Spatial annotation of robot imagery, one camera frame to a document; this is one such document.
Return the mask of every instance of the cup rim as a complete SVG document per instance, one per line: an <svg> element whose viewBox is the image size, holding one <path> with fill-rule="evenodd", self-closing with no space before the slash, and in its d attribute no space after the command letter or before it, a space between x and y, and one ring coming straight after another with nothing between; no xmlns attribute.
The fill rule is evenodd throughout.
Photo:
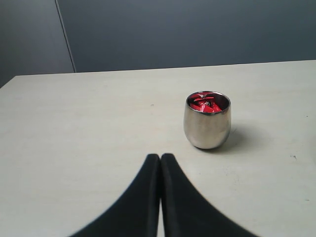
<svg viewBox="0 0 316 237"><path fill-rule="evenodd" d="M203 93L203 92L214 93L214 94L218 94L218 95L221 95L221 96L225 97L225 98L228 100L228 106L227 106L225 109L223 109L222 111L215 112L215 113L201 112L201 111L198 111L198 110L193 109L193 108L189 105L189 102L188 102L188 101L189 101L189 98L190 98L192 95L194 95L194 94ZM220 114L220 113L223 113L223 112L227 111L227 110L229 109L229 107L231 106L231 100L228 98L228 96L226 96L226 95L224 95L224 94L222 94L222 93L220 93L220 92L217 92L217 91L212 91L212 90L200 90L200 91L193 92L192 94L190 94L190 95L187 97L186 104L187 104L187 106L188 106L191 110L193 110L193 111L195 111L195 112L198 112L198 113L200 113L200 114L203 114L203 115L215 115L215 114Z"/></svg>

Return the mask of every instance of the wall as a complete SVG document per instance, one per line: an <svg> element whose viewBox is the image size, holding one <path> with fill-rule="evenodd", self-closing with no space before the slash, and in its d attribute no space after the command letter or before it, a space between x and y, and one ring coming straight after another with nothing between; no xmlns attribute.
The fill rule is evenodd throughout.
<svg viewBox="0 0 316 237"><path fill-rule="evenodd" d="M54 0L1 0L0 87L16 75L70 72Z"/></svg>
<svg viewBox="0 0 316 237"><path fill-rule="evenodd" d="M316 59L315 0L58 0L77 71Z"/></svg>

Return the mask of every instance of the stainless steel cup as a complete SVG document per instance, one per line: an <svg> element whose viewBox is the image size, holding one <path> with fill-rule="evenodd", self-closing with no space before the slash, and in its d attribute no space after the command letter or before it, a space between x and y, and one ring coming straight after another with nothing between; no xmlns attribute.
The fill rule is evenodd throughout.
<svg viewBox="0 0 316 237"><path fill-rule="evenodd" d="M209 92L222 111L204 113L190 107L190 97ZM221 146L231 130L231 102L229 98L214 91L199 91L188 96L184 112L184 133L195 147L212 149Z"/></svg>

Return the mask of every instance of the table surface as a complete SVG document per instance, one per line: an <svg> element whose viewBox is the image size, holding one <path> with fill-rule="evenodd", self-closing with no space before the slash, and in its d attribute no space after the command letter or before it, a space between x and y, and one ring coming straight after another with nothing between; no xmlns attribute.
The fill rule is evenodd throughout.
<svg viewBox="0 0 316 237"><path fill-rule="evenodd" d="M204 197L258 235L315 236L315 75L316 61L298 61L15 77L0 89L0 236L69 236L148 153L174 153ZM215 151L183 132L199 90L232 102Z"/></svg>

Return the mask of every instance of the red candy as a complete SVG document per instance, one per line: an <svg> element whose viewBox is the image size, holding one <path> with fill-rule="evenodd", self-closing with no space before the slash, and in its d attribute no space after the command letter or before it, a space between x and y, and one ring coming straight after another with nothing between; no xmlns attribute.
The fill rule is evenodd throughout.
<svg viewBox="0 0 316 237"><path fill-rule="evenodd" d="M216 113L222 111L221 108L215 103L214 97L207 96L209 92L203 92L199 94L194 94L190 97L193 102L190 107L194 110L204 112L204 113Z"/></svg>

